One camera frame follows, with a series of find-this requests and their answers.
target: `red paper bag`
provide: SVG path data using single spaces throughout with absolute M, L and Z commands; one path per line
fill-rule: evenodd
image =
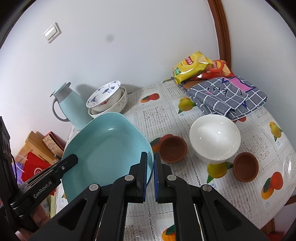
M 29 180 L 32 176 L 48 167 L 50 167 L 49 163 L 36 156 L 34 153 L 29 152 L 23 170 L 24 172 L 22 173 L 23 182 Z

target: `green label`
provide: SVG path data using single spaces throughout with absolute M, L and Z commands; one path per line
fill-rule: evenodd
M 175 75 L 178 75 L 178 74 L 180 74 L 180 73 L 181 73 L 181 71 L 180 71 L 179 67 L 177 67 L 177 68 L 174 70 L 174 73 L 175 73 Z

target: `terracotta cup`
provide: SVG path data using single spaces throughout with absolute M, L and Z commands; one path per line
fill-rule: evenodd
M 253 181 L 259 171 L 256 157 L 249 152 L 237 155 L 233 162 L 233 173 L 237 180 L 248 183 Z
M 165 162 L 174 163 L 185 157 L 187 144 L 181 137 L 169 134 L 164 136 L 160 141 L 160 158 Z

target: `turquoise plastic bowl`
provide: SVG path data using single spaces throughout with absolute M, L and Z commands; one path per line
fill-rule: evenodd
M 122 114 L 109 112 L 93 119 L 68 144 L 63 159 L 76 154 L 78 163 L 63 178 L 68 202 L 90 184 L 112 184 L 127 175 L 130 166 L 148 153 L 147 184 L 153 170 L 153 152 L 146 138 Z

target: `white ceramic bowl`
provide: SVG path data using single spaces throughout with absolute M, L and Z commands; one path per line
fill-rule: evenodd
M 86 107 L 98 112 L 109 109 L 121 97 L 120 85 L 119 81 L 113 81 L 97 89 L 87 100 Z
M 189 139 L 196 155 L 204 162 L 217 164 L 238 150 L 241 136 L 237 126 L 222 115 L 205 115 L 191 126 Z
M 120 92 L 121 92 L 121 98 L 119 99 L 119 101 L 117 101 L 115 103 L 115 105 L 111 106 L 109 109 L 103 111 L 103 112 L 99 112 L 97 114 L 95 114 L 94 111 L 91 111 L 91 108 L 89 108 L 89 115 L 92 118 L 97 118 L 98 116 L 104 114 L 104 113 L 108 113 L 108 112 L 118 112 L 120 113 L 123 108 L 126 106 L 126 103 L 128 102 L 128 94 L 126 92 L 126 89 L 121 86 L 120 88 Z

